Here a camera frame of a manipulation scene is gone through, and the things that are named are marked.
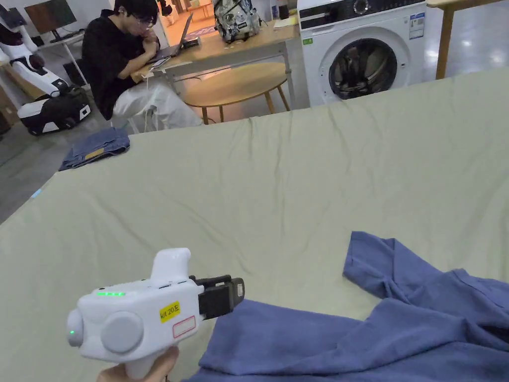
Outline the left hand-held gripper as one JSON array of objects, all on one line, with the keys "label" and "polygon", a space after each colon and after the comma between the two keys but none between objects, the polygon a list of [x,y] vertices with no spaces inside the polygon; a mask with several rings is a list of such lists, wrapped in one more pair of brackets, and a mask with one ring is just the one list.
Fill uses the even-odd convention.
[{"label": "left hand-held gripper", "polygon": [[67,319],[67,341],[89,359],[124,364],[144,378],[167,349],[196,334],[203,321],[233,311],[245,298],[242,278],[198,279],[187,248],[158,252],[148,279],[82,296]]}]

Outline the person's left hand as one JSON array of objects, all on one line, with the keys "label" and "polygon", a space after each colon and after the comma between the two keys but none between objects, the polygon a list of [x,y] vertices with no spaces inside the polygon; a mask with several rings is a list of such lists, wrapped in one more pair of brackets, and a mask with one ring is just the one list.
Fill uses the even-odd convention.
[{"label": "person's left hand", "polygon": [[163,355],[158,357],[148,374],[139,380],[132,379],[127,374],[125,364],[118,364],[102,370],[97,376],[97,382],[163,382],[174,368],[179,356],[177,346],[170,347]]}]

